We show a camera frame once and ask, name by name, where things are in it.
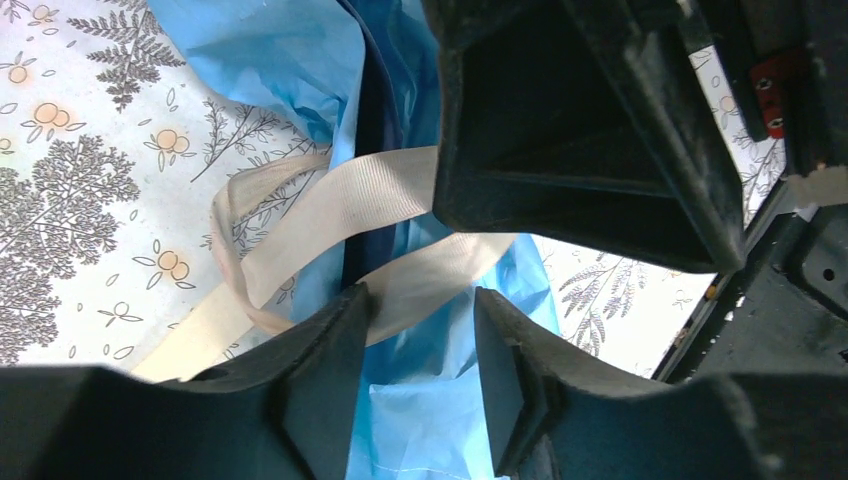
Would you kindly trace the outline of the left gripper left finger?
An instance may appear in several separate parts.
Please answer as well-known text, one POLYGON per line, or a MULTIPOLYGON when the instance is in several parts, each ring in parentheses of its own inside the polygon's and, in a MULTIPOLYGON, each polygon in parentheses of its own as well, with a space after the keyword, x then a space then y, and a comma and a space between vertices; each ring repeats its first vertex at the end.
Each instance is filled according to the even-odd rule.
POLYGON ((186 382, 103 367, 1 372, 5 479, 341 479, 367 288, 186 382))

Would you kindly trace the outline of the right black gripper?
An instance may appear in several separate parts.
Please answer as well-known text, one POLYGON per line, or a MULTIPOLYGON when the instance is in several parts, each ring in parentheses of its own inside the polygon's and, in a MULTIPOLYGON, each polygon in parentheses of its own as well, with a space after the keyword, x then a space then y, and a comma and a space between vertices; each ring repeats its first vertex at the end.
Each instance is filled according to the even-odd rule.
POLYGON ((678 1, 675 4, 675 190, 738 193, 735 165, 703 98, 685 50, 685 27, 706 33, 737 95, 754 139, 782 140, 785 182, 796 193, 847 190, 847 110, 826 84, 830 57, 808 33, 814 21, 834 25, 845 14, 827 1, 678 1))

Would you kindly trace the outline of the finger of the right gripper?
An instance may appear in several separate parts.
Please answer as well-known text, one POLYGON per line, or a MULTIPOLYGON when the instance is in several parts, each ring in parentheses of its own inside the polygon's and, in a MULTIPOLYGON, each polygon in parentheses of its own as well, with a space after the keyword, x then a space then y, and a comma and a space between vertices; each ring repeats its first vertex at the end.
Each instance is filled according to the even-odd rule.
POLYGON ((433 211, 692 273, 745 263, 736 166, 691 66, 686 1, 426 1, 433 211))

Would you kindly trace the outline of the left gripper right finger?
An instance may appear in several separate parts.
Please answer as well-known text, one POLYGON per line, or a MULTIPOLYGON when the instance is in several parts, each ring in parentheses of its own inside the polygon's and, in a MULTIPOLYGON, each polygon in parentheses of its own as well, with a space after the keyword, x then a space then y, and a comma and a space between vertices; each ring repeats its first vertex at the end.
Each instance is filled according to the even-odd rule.
POLYGON ((607 364, 495 290, 474 301, 489 448, 511 479, 843 479, 843 375, 729 373, 679 385, 607 364))

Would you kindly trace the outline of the cream printed ribbon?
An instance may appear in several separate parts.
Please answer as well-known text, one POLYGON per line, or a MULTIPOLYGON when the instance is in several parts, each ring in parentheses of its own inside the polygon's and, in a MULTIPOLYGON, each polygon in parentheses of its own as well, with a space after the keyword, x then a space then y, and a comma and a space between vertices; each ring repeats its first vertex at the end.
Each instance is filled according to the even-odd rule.
MULTIPOLYGON (((429 213, 437 170, 433 147, 401 149, 330 167, 327 157, 275 160, 233 176, 211 204, 211 250, 222 283, 134 369, 146 381, 187 380, 259 327, 282 333, 292 322, 266 309, 279 287, 335 245, 429 213), (247 255, 232 228, 294 177, 325 175, 247 255)), ((364 278, 376 298, 366 341, 376 344, 415 326, 487 273, 514 242, 509 233, 455 233, 390 261, 364 278)))

